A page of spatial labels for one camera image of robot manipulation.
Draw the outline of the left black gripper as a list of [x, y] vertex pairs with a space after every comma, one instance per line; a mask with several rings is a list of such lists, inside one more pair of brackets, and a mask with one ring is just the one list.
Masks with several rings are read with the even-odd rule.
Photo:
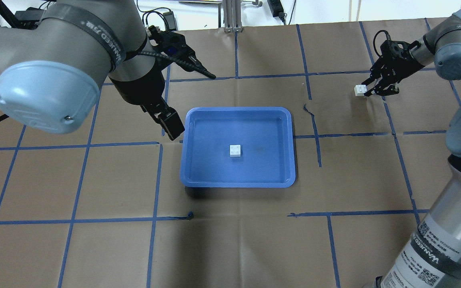
[[134, 103], [142, 104], [142, 110], [159, 124], [171, 141], [184, 131], [184, 124], [178, 112], [162, 97], [165, 78], [162, 71], [176, 63], [186, 72], [198, 72], [215, 80], [216, 75], [198, 60], [196, 52], [186, 43], [183, 35], [171, 30], [161, 31], [159, 27], [148, 28], [146, 40], [134, 52], [139, 60], [150, 60], [150, 69], [134, 81]]

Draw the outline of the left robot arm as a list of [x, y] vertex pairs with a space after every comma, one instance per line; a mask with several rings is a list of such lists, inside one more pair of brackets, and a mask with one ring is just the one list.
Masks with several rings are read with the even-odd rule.
[[183, 35], [146, 28], [134, 1], [58, 0], [36, 29], [0, 27], [0, 111], [35, 129], [71, 133], [109, 78], [174, 140], [184, 126], [162, 96], [162, 71], [172, 63], [215, 79]]

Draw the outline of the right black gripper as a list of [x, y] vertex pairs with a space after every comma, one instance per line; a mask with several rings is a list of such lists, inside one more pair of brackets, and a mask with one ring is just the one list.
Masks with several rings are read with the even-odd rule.
[[411, 54], [411, 49], [421, 47], [421, 43], [417, 40], [410, 44], [403, 41], [384, 40], [380, 46], [381, 53], [377, 51], [375, 45], [373, 47], [378, 59], [370, 68], [369, 77], [361, 84], [368, 86], [380, 80], [364, 93], [366, 97], [398, 94], [400, 81], [425, 67]]

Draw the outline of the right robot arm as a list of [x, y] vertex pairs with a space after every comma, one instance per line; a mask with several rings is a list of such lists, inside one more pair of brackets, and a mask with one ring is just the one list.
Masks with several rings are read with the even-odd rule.
[[[390, 96], [398, 83], [434, 63], [438, 76], [461, 80], [461, 9], [420, 39], [386, 40], [362, 82], [364, 96]], [[452, 177], [411, 233], [389, 272], [366, 288], [461, 288], [461, 105], [446, 131]]]

